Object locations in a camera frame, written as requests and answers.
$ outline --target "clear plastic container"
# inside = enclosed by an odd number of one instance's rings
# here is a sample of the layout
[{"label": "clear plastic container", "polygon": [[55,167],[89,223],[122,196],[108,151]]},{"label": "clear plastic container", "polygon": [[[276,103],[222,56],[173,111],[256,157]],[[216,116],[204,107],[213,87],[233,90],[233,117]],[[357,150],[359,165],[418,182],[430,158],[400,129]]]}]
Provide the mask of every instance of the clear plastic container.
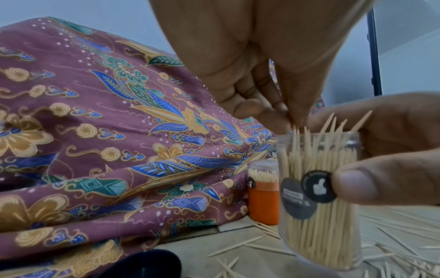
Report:
[{"label": "clear plastic container", "polygon": [[256,160],[247,166],[249,217],[266,225],[277,225],[280,215],[278,163]]},{"label": "clear plastic container", "polygon": [[280,236],[298,256],[335,271],[362,261],[358,206],[337,198],[331,173],[355,162],[357,132],[278,137]]}]

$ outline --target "fingernail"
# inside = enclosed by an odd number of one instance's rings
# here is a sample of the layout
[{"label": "fingernail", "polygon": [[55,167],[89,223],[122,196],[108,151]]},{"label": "fingernail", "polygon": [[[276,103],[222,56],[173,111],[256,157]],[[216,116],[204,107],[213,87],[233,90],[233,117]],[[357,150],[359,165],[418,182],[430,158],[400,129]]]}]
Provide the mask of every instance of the fingernail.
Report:
[{"label": "fingernail", "polygon": [[368,173],[346,170],[336,174],[335,190],[342,199],[353,203],[364,203],[379,197],[379,193]]}]

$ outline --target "black sticker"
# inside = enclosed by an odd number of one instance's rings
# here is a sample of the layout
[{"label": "black sticker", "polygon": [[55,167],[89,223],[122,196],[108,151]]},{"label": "black sticker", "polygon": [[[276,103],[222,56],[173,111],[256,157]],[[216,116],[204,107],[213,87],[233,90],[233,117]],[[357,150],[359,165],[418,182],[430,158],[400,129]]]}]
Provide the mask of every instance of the black sticker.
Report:
[{"label": "black sticker", "polygon": [[315,214],[318,204],[303,193],[298,180],[284,179],[281,183],[280,194],[285,210],[293,218],[305,220]]},{"label": "black sticker", "polygon": [[301,187],[305,195],[318,203],[330,203],[337,196],[331,186],[331,173],[326,171],[310,171],[302,177]]},{"label": "black sticker", "polygon": [[247,185],[250,188],[255,188],[255,180],[252,177],[247,177],[248,181],[247,181]]}]

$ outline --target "orange container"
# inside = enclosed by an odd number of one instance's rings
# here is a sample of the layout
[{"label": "orange container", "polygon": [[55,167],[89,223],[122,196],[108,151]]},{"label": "orange container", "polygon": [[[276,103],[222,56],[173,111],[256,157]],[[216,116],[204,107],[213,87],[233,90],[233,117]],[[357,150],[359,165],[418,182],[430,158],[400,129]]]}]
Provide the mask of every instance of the orange container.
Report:
[{"label": "orange container", "polygon": [[247,166],[249,217],[266,225],[277,225],[280,214],[278,163],[256,160]]}]

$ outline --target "cloth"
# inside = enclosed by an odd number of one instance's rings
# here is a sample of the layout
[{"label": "cloth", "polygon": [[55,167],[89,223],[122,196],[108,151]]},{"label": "cloth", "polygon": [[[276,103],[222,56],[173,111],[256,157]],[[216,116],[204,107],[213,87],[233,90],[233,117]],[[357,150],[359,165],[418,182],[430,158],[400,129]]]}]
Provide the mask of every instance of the cloth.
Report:
[{"label": "cloth", "polygon": [[53,17],[1,27],[0,277],[87,277],[238,220],[275,141],[173,54]]}]

